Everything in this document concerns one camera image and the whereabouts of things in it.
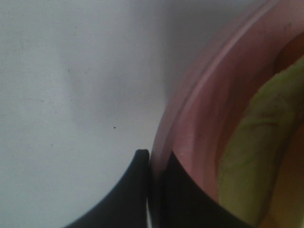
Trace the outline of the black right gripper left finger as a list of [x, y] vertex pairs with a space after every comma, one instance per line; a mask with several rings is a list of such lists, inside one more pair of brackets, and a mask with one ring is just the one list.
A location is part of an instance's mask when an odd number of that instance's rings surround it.
[[149, 152], [137, 150], [114, 188], [68, 228], [146, 228]]

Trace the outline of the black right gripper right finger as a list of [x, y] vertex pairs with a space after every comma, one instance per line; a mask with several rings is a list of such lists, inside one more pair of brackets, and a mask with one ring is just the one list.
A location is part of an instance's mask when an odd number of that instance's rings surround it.
[[161, 181], [160, 203], [151, 209], [153, 228], [249, 228], [212, 200], [171, 153]]

